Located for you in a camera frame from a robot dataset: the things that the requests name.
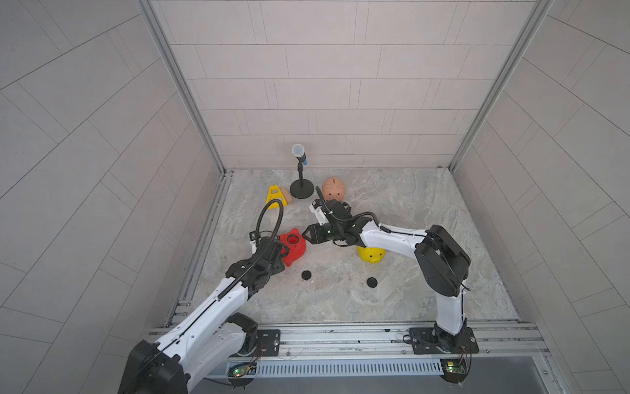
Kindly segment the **red piggy bank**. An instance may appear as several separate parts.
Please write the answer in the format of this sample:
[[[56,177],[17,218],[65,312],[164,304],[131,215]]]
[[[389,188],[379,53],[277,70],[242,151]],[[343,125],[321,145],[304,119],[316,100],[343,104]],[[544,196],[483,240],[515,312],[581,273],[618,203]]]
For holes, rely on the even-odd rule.
[[[281,258],[286,267],[304,256],[306,252],[306,240],[303,238],[298,228],[293,228],[287,233],[280,235],[283,244]]]

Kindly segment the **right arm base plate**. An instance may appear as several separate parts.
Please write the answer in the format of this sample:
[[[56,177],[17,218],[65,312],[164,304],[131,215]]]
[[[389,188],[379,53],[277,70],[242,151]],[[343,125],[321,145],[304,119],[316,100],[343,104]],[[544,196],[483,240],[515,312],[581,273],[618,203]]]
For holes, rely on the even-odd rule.
[[[477,354],[479,346],[472,328],[463,326],[458,334],[433,328],[410,328],[409,343],[415,355]]]

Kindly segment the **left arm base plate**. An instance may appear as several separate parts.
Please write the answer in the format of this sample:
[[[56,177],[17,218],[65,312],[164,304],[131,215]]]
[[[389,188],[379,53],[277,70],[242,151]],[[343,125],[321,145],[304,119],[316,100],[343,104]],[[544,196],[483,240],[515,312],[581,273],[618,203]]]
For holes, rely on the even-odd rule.
[[[278,329],[258,330],[256,335],[247,333],[241,349],[234,354],[238,357],[278,356],[282,332]]]

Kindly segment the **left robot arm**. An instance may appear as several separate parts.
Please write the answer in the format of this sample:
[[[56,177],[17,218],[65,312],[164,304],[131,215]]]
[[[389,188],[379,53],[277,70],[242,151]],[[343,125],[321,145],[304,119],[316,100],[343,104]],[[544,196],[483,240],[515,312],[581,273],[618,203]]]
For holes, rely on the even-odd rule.
[[[232,264],[213,293],[187,318],[155,342],[140,341],[130,352],[119,393],[188,393],[221,362],[249,355],[258,325],[236,310],[285,269],[284,244],[264,236],[249,259]]]

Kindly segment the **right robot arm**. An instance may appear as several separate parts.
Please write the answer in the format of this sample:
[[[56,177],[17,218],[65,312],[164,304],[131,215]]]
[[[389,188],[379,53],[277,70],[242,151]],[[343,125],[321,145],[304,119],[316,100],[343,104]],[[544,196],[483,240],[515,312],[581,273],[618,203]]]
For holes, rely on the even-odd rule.
[[[471,259],[451,234],[439,225],[428,230],[398,228],[381,223],[371,212],[352,215],[350,206],[322,197],[309,211],[318,222],[307,227],[303,238],[313,245],[328,241],[338,246],[379,248],[415,259],[425,282],[436,295],[437,316],[431,328],[410,328],[403,342],[416,355],[479,352],[464,313],[465,285]]]

